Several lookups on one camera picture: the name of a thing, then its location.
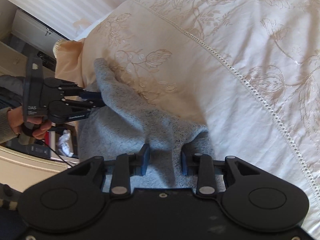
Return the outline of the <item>cream embroidered bedspread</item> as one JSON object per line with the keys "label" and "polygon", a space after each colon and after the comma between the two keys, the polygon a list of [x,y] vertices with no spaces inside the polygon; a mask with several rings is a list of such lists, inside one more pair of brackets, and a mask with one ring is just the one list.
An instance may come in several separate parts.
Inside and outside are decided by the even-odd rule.
{"label": "cream embroidered bedspread", "polygon": [[319,238],[319,0],[127,0],[85,38],[148,103],[207,125],[237,155],[300,187]]}

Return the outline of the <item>white wardrobe door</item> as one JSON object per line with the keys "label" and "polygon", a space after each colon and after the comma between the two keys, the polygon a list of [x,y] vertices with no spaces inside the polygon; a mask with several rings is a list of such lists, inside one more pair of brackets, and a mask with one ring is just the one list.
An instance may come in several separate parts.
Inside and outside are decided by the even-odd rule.
{"label": "white wardrobe door", "polygon": [[65,39],[50,27],[31,17],[23,10],[16,11],[12,34],[46,55],[54,58],[53,48],[57,41]]}

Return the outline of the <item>grey speckled pants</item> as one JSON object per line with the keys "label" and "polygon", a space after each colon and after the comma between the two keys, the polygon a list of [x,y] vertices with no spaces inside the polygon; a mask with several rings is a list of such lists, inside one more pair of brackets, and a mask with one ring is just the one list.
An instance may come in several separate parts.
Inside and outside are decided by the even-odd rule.
{"label": "grey speckled pants", "polygon": [[134,176],[132,189],[196,188],[196,177],[181,172],[181,149],[215,157],[208,128],[147,103],[131,87],[116,80],[105,59],[96,59],[94,68],[97,80],[89,89],[99,90],[105,105],[79,121],[80,161],[97,155],[114,160],[149,144],[146,175]]}

